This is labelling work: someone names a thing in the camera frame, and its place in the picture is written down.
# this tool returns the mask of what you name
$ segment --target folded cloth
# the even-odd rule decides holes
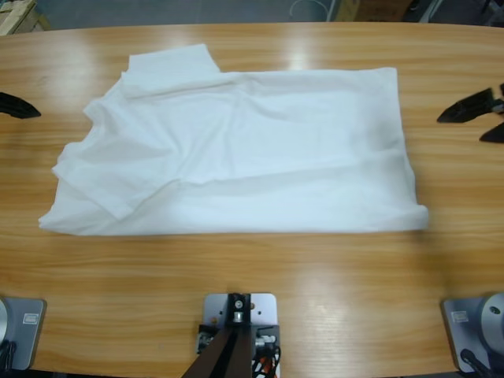
[[[427,227],[395,69],[222,73],[206,46],[131,56],[53,168],[74,235]]]

